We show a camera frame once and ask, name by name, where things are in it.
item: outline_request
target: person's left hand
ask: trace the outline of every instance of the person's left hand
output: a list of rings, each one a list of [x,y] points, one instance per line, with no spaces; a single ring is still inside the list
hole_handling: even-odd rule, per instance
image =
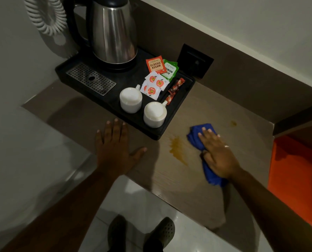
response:
[[[147,148],[140,148],[134,154],[128,152],[128,127],[126,123],[120,126],[119,120],[114,120],[114,125],[107,121],[104,136],[100,130],[95,136],[97,170],[112,179],[126,174],[133,168]]]

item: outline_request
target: brown stain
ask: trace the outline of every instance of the brown stain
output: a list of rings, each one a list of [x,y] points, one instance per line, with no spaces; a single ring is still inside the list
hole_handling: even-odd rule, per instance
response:
[[[170,153],[181,163],[188,166],[187,162],[183,158],[183,147],[182,147],[182,141],[179,136],[176,136],[175,138],[170,138]]]
[[[231,120],[231,127],[236,127],[237,126],[237,122]]]

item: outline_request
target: black kettle handle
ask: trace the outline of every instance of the black kettle handle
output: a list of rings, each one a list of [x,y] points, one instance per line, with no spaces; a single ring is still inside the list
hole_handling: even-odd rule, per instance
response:
[[[64,9],[66,12],[67,25],[69,27],[71,36],[73,40],[81,47],[90,47],[89,40],[83,38],[77,27],[77,23],[75,21],[74,8],[76,6],[86,6],[86,9],[89,8],[91,4],[91,0],[64,0]]]

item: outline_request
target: ceramic mug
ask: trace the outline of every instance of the ceramic mug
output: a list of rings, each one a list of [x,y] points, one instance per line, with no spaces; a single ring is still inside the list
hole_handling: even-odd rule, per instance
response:
[[[136,88],[127,87],[120,93],[121,108],[130,114],[136,113],[142,105],[142,93],[140,92],[140,85]]]
[[[163,125],[167,116],[167,101],[149,102],[144,108],[143,120],[151,128],[158,128]]]

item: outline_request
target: white tile floor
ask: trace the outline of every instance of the white tile floor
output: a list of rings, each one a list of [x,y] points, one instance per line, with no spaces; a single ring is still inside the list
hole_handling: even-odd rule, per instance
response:
[[[63,194],[81,182],[94,169],[92,161],[72,177],[75,182]],[[164,249],[165,252],[237,252],[239,251],[206,228],[184,216],[173,207],[146,191],[126,176],[116,180],[99,208],[79,249],[80,252],[108,251],[107,230],[111,221],[121,214],[128,221],[126,251],[142,252],[145,234],[150,233],[165,217],[175,223],[175,237]],[[260,252],[271,251],[263,237]]]

